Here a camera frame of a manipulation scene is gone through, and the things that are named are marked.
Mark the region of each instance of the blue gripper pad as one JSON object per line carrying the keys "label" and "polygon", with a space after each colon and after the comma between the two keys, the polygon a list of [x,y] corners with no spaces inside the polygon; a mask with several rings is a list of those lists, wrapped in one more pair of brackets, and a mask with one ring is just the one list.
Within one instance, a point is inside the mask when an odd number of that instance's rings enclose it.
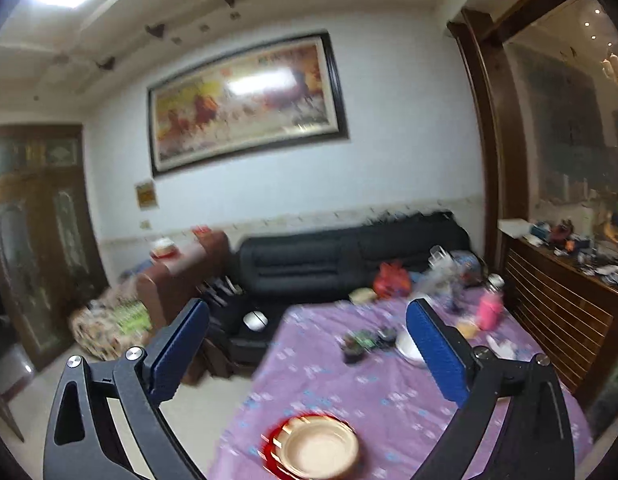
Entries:
{"label": "blue gripper pad", "polygon": [[474,366],[471,347],[457,329],[442,322],[425,299],[408,305],[406,323],[440,393],[462,407],[469,396],[467,382]]}
{"label": "blue gripper pad", "polygon": [[155,405],[173,398],[208,327],[209,308],[194,298],[151,341],[142,375],[148,397]]}

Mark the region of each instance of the brown sofa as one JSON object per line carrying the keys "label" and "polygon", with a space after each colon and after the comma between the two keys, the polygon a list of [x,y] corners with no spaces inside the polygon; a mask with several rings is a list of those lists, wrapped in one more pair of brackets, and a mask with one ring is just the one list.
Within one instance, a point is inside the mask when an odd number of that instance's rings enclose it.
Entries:
{"label": "brown sofa", "polygon": [[[137,278],[138,299],[151,318],[151,333],[170,324],[191,298],[199,296],[197,287],[225,273],[230,256],[229,240],[222,231],[198,236],[198,242],[180,250],[179,256],[162,260]],[[195,384],[207,368],[202,352],[193,359],[182,382]]]}

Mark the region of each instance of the black picture frame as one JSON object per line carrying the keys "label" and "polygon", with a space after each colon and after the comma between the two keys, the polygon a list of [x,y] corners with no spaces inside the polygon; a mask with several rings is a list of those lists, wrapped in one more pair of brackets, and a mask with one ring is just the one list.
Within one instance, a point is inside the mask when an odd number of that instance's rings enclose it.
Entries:
{"label": "black picture frame", "polygon": [[[279,140],[270,140],[269,142],[259,144],[257,146],[249,146],[246,148],[239,148],[236,150],[232,150],[231,152],[219,153],[217,155],[206,156],[205,158],[200,158],[198,160],[192,160],[190,162],[184,162],[183,164],[179,164],[176,167],[168,168],[168,169],[159,169],[156,164],[156,156],[155,146],[154,146],[154,131],[153,131],[153,93],[163,88],[164,86],[176,81],[179,78],[184,76],[188,76],[193,72],[201,70],[205,67],[211,66],[218,62],[227,61],[232,57],[243,56],[244,54],[252,54],[258,50],[269,49],[273,47],[282,46],[285,43],[291,43],[299,40],[314,40],[320,39],[324,55],[326,59],[326,76],[329,78],[329,84],[331,87],[331,96],[333,99],[333,108],[335,110],[336,124],[337,127],[333,128],[332,131],[320,132],[312,135],[305,135],[302,137],[294,137],[288,139],[279,139]],[[338,69],[336,66],[336,60],[333,53],[333,46],[331,44],[331,38],[329,36],[329,32],[326,30],[321,30],[318,32],[313,32],[310,34],[304,34],[300,36],[288,36],[284,38],[279,38],[274,41],[267,41],[265,43],[255,44],[253,46],[249,46],[247,48],[243,48],[240,50],[234,50],[232,52],[228,52],[222,56],[214,57],[212,59],[204,60],[201,63],[190,66],[185,70],[174,73],[173,75],[164,78],[157,83],[151,85],[147,89],[147,123],[148,123],[148,141],[150,147],[150,156],[151,156],[151,174],[154,178],[163,176],[167,173],[172,173],[175,171],[182,171],[185,169],[190,169],[193,166],[197,166],[199,164],[208,164],[217,162],[219,160],[223,160],[225,158],[230,158],[234,156],[244,156],[251,153],[263,152],[265,150],[271,150],[276,148],[285,148],[291,146],[298,146],[302,144],[315,143],[315,142],[327,142],[330,140],[337,139],[348,139],[349,131],[347,128],[347,120],[345,115],[345,107],[342,98],[342,87],[340,84],[340,77],[338,74]]]}

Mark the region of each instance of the framed painting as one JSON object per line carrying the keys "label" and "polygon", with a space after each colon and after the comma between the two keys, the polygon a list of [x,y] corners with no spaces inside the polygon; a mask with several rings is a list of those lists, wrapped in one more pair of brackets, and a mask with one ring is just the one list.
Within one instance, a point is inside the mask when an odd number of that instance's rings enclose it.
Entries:
{"label": "framed painting", "polygon": [[327,32],[254,46],[149,89],[153,175],[238,152],[346,137]]}

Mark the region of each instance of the bowl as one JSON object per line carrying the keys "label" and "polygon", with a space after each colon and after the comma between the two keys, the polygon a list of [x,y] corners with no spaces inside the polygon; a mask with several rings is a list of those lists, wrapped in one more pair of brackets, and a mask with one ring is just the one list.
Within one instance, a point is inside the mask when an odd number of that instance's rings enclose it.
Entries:
{"label": "bowl", "polygon": [[284,468],[302,479],[343,478],[359,457],[358,437],[352,428],[329,416],[291,418],[273,444]]}

